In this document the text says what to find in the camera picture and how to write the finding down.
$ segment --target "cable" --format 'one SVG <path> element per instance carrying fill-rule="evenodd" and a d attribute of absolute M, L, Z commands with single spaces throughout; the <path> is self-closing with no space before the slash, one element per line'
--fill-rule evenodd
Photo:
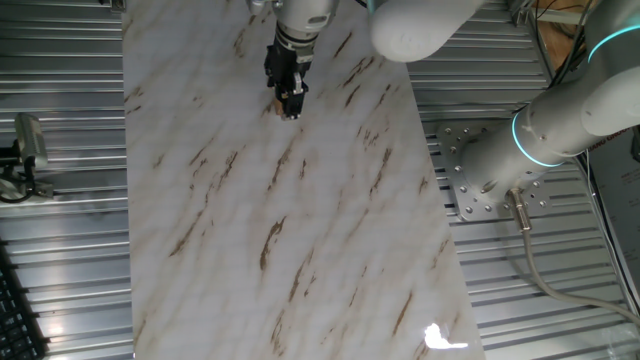
<path fill-rule="evenodd" d="M 566 301 L 566 302 L 579 304 L 579 305 L 597 306 L 597 307 L 601 307 L 611 311 L 615 311 L 618 314 L 631 320 L 634 324 L 636 324 L 636 326 L 640 326 L 640 317 L 636 316 L 631 311 L 623 307 L 620 307 L 616 304 L 610 303 L 608 301 L 600 300 L 600 299 L 585 297 L 585 296 L 568 295 L 551 288 L 542 279 L 542 277 L 540 276 L 540 273 L 538 273 L 538 269 L 536 268 L 536 264 L 533 259 L 533 248 L 531 246 L 531 234 L 529 232 L 530 230 L 522 231 L 522 236 L 524 238 L 524 251 L 527 256 L 527 264 L 529 265 L 529 270 L 531 271 L 531 276 L 533 277 L 533 281 L 535 281 L 535 283 L 540 287 L 540 289 L 542 289 L 542 291 L 547 293 L 547 295 L 551 296 L 552 298 L 555 298 L 560 301 Z"/>
<path fill-rule="evenodd" d="M 551 3 L 549 3 L 549 5 L 547 5 L 547 7 L 542 11 L 542 13 L 540 13 L 540 16 L 536 16 L 536 19 L 540 19 L 542 17 L 542 15 L 544 15 L 544 13 L 547 12 L 547 10 L 551 10 L 549 8 L 551 7 L 551 5 L 555 4 L 557 1 L 558 0 L 553 0 Z M 571 5 L 571 6 L 565 6 L 563 8 L 552 9 L 552 10 L 561 11 L 561 10 L 573 9 L 573 8 L 577 8 L 577 7 L 584 7 L 584 5 Z"/>
<path fill-rule="evenodd" d="M 589 148 L 586 148 L 584 152 L 587 154 L 587 189 L 589 190 L 589 195 L 593 196 L 593 191 L 591 191 L 591 163 L 589 162 Z"/>
<path fill-rule="evenodd" d="M 619 274 L 622 277 L 621 285 L 624 285 L 628 295 L 627 299 L 633 303 L 632 305 L 634 306 L 634 308 L 640 309 L 640 304 L 638 304 L 638 301 L 635 296 L 636 292 L 629 285 L 631 280 L 629 280 L 625 271 L 622 270 L 624 266 L 622 261 L 620 260 L 620 256 L 618 256 L 619 249 L 618 249 L 618 245 L 613 240 L 613 231 L 609 225 L 609 221 L 607 221 L 607 218 L 605 217 L 606 211 L 604 208 L 604 203 L 598 191 L 598 183 L 596 181 L 596 178 L 593 176 L 593 171 L 591 171 L 591 169 L 587 169 L 588 167 L 590 168 L 591 165 L 589 165 L 589 163 L 586 161 L 586 152 L 585 154 L 577 156 L 576 158 L 578 160 L 577 161 L 578 165 L 580 165 L 580 170 L 582 172 L 582 175 L 583 176 L 587 176 L 587 174 L 590 175 L 589 181 L 587 182 L 587 184 L 590 184 L 589 192 L 593 195 L 591 197 L 591 201 L 594 206 L 594 214 L 598 219 L 598 223 L 600 224 L 601 229 L 604 231 L 604 238 L 609 244 L 609 247 L 611 249 L 609 253 L 611 254 L 613 261 L 615 261 L 614 265 L 617 265 Z"/>
<path fill-rule="evenodd" d="M 569 52 L 569 55 L 565 59 L 564 66 L 562 67 L 560 72 L 556 74 L 556 77 L 553 79 L 551 84 L 549 84 L 549 88 L 562 83 L 562 80 L 564 79 L 565 75 L 567 74 L 567 71 L 569 70 L 569 64 L 572 62 L 573 55 L 576 53 L 576 51 L 582 45 L 580 43 L 579 39 L 584 36 L 584 22 L 585 22 L 585 20 L 587 18 L 587 14 L 589 13 L 589 9 L 591 8 L 591 4 L 592 3 L 593 3 L 593 0 L 589 0 L 587 2 L 587 4 L 585 5 L 584 11 L 582 12 L 582 15 L 580 16 L 580 21 L 578 21 L 578 26 L 576 27 L 576 34 L 573 37 L 573 46 L 571 47 L 571 52 Z"/>
<path fill-rule="evenodd" d="M 570 302 L 579 305 L 587 305 L 587 306 L 597 306 L 604 309 L 608 309 L 611 311 L 615 311 L 618 314 L 626 317 L 631 320 L 637 326 L 640 326 L 640 317 L 636 316 L 631 311 L 618 306 L 616 304 L 610 303 L 608 301 L 594 299 L 585 296 L 575 296 L 568 295 L 553 289 L 549 284 L 547 284 L 540 273 L 538 272 L 538 268 L 536 267 L 535 260 L 533 259 L 533 246 L 531 245 L 531 223 L 529 220 L 529 215 L 527 213 L 526 206 L 524 205 L 524 199 L 522 199 L 522 194 L 518 190 L 511 190 L 508 193 L 511 198 L 514 206 L 515 212 L 515 220 L 518 224 L 520 232 L 522 233 L 522 237 L 524 239 L 524 252 L 527 258 L 527 265 L 529 265 L 529 271 L 531 271 L 531 277 L 533 281 L 540 287 L 542 291 L 547 293 L 547 295 L 551 296 L 554 299 Z"/>
<path fill-rule="evenodd" d="M 36 180 L 35 180 L 35 176 L 33 175 L 33 168 L 35 167 L 34 162 L 35 160 L 33 158 L 29 158 L 24 163 L 24 172 L 27 178 L 26 181 L 31 183 L 31 189 L 27 190 L 27 193 L 23 197 L 18 199 L 8 199 L 0 195 L 0 202 L 7 203 L 7 204 L 19 204 L 21 202 L 29 200 L 33 195 L 35 195 Z"/>

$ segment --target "white robotic arm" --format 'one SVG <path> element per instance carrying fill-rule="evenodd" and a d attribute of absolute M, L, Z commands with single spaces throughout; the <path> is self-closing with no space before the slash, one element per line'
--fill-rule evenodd
<path fill-rule="evenodd" d="M 338 0 L 246 0 L 257 15 L 270 2 L 278 18 L 276 36 L 265 60 L 268 86 L 282 104 L 283 119 L 295 120 L 308 91 L 304 76 L 311 67 L 318 34 L 331 23 Z M 368 0 L 371 40 L 393 61 L 417 61 L 436 50 L 484 0 Z"/>
<path fill-rule="evenodd" d="M 501 203 L 603 136 L 640 123 L 640 2 L 601 1 L 585 26 L 588 63 L 496 132 L 463 149 L 464 176 L 480 198 Z"/>

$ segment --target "marble board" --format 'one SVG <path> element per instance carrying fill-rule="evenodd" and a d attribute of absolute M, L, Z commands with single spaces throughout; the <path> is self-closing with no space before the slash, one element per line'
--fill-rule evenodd
<path fill-rule="evenodd" d="M 302 117 L 242 0 L 123 19 L 136 359 L 484 359 L 406 66 L 340 3 Z"/>

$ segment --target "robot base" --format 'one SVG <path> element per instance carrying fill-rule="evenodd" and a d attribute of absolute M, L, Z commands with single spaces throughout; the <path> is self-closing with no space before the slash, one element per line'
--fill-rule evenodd
<path fill-rule="evenodd" d="M 467 181 L 465 170 L 462 167 L 462 154 L 466 144 L 483 131 L 486 129 L 460 125 L 442 126 L 437 131 L 444 167 L 453 190 L 458 216 L 464 221 L 512 219 L 511 205 L 506 198 L 502 202 L 495 202 L 488 199 L 480 191 L 474 190 Z M 532 186 L 526 189 L 522 195 L 526 199 L 529 215 L 543 216 L 551 213 L 551 200 L 545 191 L 542 180 L 532 181 Z"/>

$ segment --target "metal slatted floor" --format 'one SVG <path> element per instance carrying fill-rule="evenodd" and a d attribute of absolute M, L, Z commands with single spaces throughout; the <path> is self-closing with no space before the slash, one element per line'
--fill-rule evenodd
<path fill-rule="evenodd" d="M 510 119 L 546 86 L 539 58 L 505 0 L 490 0 L 409 70 L 487 359 L 608 359 L 607 339 L 618 353 L 635 346 L 613 331 L 629 325 L 542 296 L 510 221 L 460 222 L 432 135 L 442 121 Z M 39 176 L 56 189 L 46 203 L 1 204 L 0 239 L 50 360 L 133 356 L 123 102 L 119 16 L 97 0 L 0 0 L 0 143 L 13 140 L 16 112 L 39 116 L 50 150 Z M 559 289 L 622 301 L 577 167 L 545 181 L 557 197 L 554 215 L 534 221 L 540 270 Z"/>

